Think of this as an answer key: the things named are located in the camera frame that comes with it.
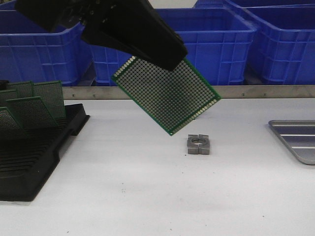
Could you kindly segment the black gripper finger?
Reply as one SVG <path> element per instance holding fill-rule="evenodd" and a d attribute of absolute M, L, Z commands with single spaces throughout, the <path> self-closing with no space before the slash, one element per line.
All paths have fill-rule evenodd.
<path fill-rule="evenodd" d="M 91 0 L 82 39 L 172 71 L 188 51 L 147 0 Z"/>

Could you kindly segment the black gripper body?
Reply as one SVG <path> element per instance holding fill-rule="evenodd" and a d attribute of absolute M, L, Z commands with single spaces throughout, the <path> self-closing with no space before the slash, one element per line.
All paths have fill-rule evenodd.
<path fill-rule="evenodd" d="M 57 25 L 71 28 L 81 24 L 84 30 L 98 30 L 100 25 L 117 22 L 113 0 L 17 0 L 15 10 L 52 32 Z"/>

